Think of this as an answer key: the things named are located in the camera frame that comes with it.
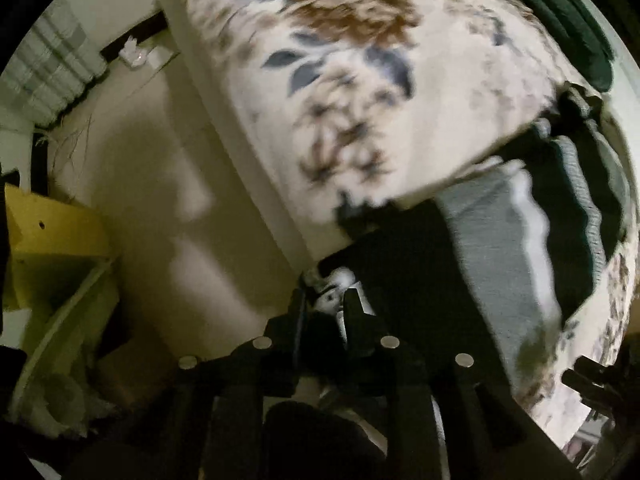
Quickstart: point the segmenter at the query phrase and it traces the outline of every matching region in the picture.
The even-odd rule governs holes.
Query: tiled floor
[[[168,32],[150,42],[175,50]],[[294,275],[242,187],[180,55],[119,60],[52,133],[51,194],[102,214],[122,296],[176,354],[212,358],[286,308]]]

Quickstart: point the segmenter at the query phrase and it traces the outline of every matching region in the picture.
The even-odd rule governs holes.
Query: striped curtain
[[[0,102],[46,128],[100,77],[107,63],[65,0],[55,0],[0,75]]]

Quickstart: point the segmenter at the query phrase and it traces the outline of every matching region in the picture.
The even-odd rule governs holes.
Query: silver screw
[[[271,339],[269,339],[265,335],[261,335],[254,339],[254,348],[258,350],[266,350],[267,348],[271,348]]]
[[[389,348],[389,349],[394,349],[394,348],[398,348],[400,346],[400,340],[393,335],[385,335],[381,340],[380,340],[380,344],[384,347],[384,348]]]
[[[471,368],[474,365],[474,359],[469,354],[456,355],[456,363],[463,368]]]
[[[198,366],[199,359],[195,355],[185,355],[178,359],[180,370],[193,370]]]

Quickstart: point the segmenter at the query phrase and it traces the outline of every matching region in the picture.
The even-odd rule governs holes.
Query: mattress
[[[566,81],[590,88],[519,0],[175,1],[183,12],[179,24],[168,13],[172,32],[188,27],[197,43],[192,77],[215,80],[242,136],[228,144],[246,142],[259,163],[248,170],[254,202],[269,202],[258,205],[269,215],[280,200],[280,229],[302,237],[311,261],[349,243],[336,208],[413,205],[517,136]],[[517,392],[560,447],[590,412],[560,375],[580,355],[615,360],[637,253],[634,214],[555,359]]]

